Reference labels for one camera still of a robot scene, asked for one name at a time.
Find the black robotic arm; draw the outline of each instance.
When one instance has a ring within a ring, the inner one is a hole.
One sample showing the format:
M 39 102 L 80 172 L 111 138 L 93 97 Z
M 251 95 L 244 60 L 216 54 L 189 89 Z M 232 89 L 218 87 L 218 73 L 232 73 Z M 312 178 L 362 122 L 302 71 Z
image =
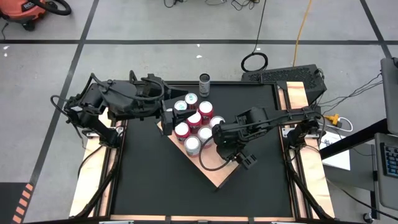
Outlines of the black robotic arm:
M 107 128 L 98 119 L 105 108 L 108 108 L 108 118 L 112 121 L 160 118 L 165 135 L 171 135 L 178 123 L 196 113 L 195 110 L 166 111 L 164 100 L 186 95 L 188 91 L 168 86 L 153 74 L 148 74 L 147 78 L 141 80 L 145 84 L 142 91 L 138 91 L 130 82 L 103 82 L 92 73 L 83 91 L 71 96 L 63 107 L 68 117 L 67 123 L 96 132 L 99 143 L 103 146 L 119 147 L 119 133 L 115 129 Z
M 245 169 L 252 167 L 257 162 L 257 159 L 244 149 L 245 145 L 253 139 L 264 136 L 275 127 L 297 124 L 295 129 L 287 134 L 288 145 L 294 148 L 304 147 L 305 136 L 318 132 L 319 125 L 317 119 L 319 118 L 321 118 L 321 114 L 310 108 L 279 111 L 267 110 L 265 108 L 251 108 L 237 115 L 236 121 L 233 123 L 221 122 L 212 129 L 212 138 L 217 145 L 217 153 L 226 161 L 221 167 L 225 166 L 229 161 L 236 161 Z M 201 161 L 202 150 L 203 146 L 199 153 L 199 160 L 202 167 L 209 171 L 218 170 L 217 168 L 209 169 L 203 166 Z M 321 219 L 333 219 L 321 208 L 305 184 L 300 180 L 291 161 L 287 159 L 289 157 L 288 149 L 284 149 L 283 156 L 288 175 L 297 184 L 318 217 Z

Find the gray concrete floor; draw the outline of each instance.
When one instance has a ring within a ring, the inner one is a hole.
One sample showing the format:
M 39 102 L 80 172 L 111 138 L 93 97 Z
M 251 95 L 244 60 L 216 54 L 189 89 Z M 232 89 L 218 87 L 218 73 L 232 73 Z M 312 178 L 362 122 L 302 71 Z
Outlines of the gray concrete floor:
M 99 0 L 87 40 L 198 40 L 191 44 L 92 44 L 83 40 L 76 54 L 90 9 L 97 0 L 68 0 L 73 14 L 48 14 L 36 30 L 26 32 L 10 24 L 0 42 L 0 182 L 28 182 L 47 134 L 54 108 L 49 102 L 59 94 L 67 75 L 73 75 L 67 95 L 83 88 L 91 72 L 101 79 L 126 79 L 133 69 L 137 76 L 154 73 L 164 80 L 197 80 L 209 73 L 214 80 L 240 80 L 240 61 L 253 44 L 200 44 L 201 39 L 255 40 L 262 4 L 253 10 L 235 11 L 229 4 L 207 6 L 204 1 L 188 0 L 171 9 L 161 0 Z M 396 0 L 367 0 L 385 40 L 398 40 Z M 295 40 L 307 0 L 268 0 L 260 34 L 261 40 Z M 314 1 L 302 40 L 374 40 L 375 32 L 359 0 Z M 66 40 L 59 44 L 30 40 Z M 259 45 L 269 58 L 268 68 L 292 65 L 293 44 Z M 398 46 L 389 45 L 394 56 Z M 72 59 L 78 59 L 73 69 Z M 328 91 L 322 101 L 350 94 L 380 71 L 384 52 L 380 45 L 352 44 L 300 45 L 297 65 L 315 63 L 325 72 Z M 252 59 L 249 67 L 260 61 Z M 331 111 L 352 121 L 354 132 L 385 117 L 382 86 L 347 100 Z M 60 117 L 36 185 L 25 222 L 68 218 L 76 186 L 76 172 L 83 157 L 80 140 L 72 126 Z M 343 186 L 357 198 L 370 203 L 369 192 Z M 329 186 L 336 216 L 344 221 L 362 221 L 366 207 Z M 397 211 L 383 208 L 395 216 Z M 382 217 L 378 223 L 392 223 Z

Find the dark beverage can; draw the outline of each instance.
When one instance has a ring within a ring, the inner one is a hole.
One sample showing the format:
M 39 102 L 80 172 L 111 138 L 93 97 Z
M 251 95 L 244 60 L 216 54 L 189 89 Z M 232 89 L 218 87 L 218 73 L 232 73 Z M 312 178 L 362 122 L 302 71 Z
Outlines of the dark beverage can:
M 205 143 L 205 141 L 210 138 L 212 135 L 211 133 L 211 129 L 209 127 L 202 127 L 201 129 L 199 129 L 198 131 L 198 138 L 200 139 L 200 142 L 202 144 Z M 209 148 L 211 145 L 213 144 L 213 140 L 209 140 L 205 146 L 203 146 L 204 149 Z
M 189 127 L 186 123 L 181 122 L 174 128 L 174 133 L 180 142 L 184 142 L 189 137 Z
M 200 146 L 201 142 L 195 136 L 189 136 L 184 142 L 184 147 L 188 156 L 197 156 L 199 154 Z
M 202 125 L 207 125 L 213 117 L 213 105 L 209 101 L 203 101 L 199 104 L 199 113 L 201 115 Z
M 187 103 L 185 101 L 178 100 L 177 102 L 175 102 L 174 108 L 176 110 L 186 110 L 188 108 L 188 105 L 187 105 Z
M 188 105 L 188 109 L 196 110 L 198 108 L 198 97 L 194 93 L 188 93 L 185 95 L 185 102 Z
M 207 97 L 210 94 L 210 76 L 201 74 L 199 76 L 199 94 L 201 97 Z
M 222 122 L 224 120 L 224 118 L 222 116 L 214 116 L 211 120 L 210 120 L 210 127 L 213 128 L 214 126 L 216 126 L 216 124 L 219 124 L 220 122 Z
M 198 134 L 200 125 L 201 125 L 201 115 L 199 112 L 195 113 L 191 117 L 187 119 L 187 123 L 189 128 L 191 129 L 192 134 Z

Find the red soda can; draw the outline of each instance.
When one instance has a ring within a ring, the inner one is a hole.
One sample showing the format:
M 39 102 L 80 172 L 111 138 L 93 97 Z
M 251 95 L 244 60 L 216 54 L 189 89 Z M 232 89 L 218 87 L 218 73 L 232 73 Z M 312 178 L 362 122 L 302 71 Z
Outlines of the red soda can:
M 198 96 L 194 93 L 188 93 L 185 95 L 185 102 L 188 105 L 188 109 L 196 110 L 198 108 Z
M 202 127 L 201 129 L 199 129 L 198 131 L 198 138 L 200 139 L 200 142 L 202 144 L 205 143 L 205 141 L 211 137 L 212 132 L 211 129 L 209 127 Z M 208 147 L 210 147 L 213 144 L 213 140 L 209 140 L 204 146 L 204 149 L 207 149 Z
M 201 124 L 201 115 L 199 112 L 195 113 L 191 117 L 187 119 L 187 124 L 191 129 L 192 134 L 198 134 L 200 124 Z
M 207 125 L 210 123 L 213 117 L 213 105 L 209 101 L 203 101 L 199 104 L 199 113 L 201 115 L 202 125 Z
M 174 128 L 174 133 L 177 139 L 183 143 L 189 137 L 189 127 L 186 123 L 181 122 Z

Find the floor tile line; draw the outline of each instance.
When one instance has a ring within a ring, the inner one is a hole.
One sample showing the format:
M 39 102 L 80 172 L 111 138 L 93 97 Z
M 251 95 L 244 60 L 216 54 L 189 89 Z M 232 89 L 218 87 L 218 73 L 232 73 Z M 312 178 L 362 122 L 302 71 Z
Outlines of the floor tile line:
M 259 40 L 265 45 L 294 45 L 296 40 Z M 398 45 L 398 40 L 390 40 Z M 0 44 L 79 44 L 80 40 L 0 40 Z M 152 45 L 152 44 L 255 44 L 244 39 L 174 39 L 174 40 L 85 40 L 84 44 Z M 380 40 L 300 40 L 300 45 L 381 45 Z
M 380 46 L 383 49 L 384 55 L 387 58 L 391 58 L 390 50 L 388 49 L 388 46 L 387 46 L 387 44 L 384 41 L 384 38 L 383 38 L 383 36 L 382 36 L 382 34 L 381 34 L 377 24 L 376 24 L 376 21 L 373 18 L 372 12 L 371 12 L 368 4 L 366 3 L 366 0 L 360 0 L 360 2 L 362 4 L 362 7 L 363 7 L 363 9 L 365 11 L 366 16 L 369 19 L 369 22 L 371 23 L 371 26 L 373 28 L 374 34 L 376 35 L 378 41 L 381 42 Z

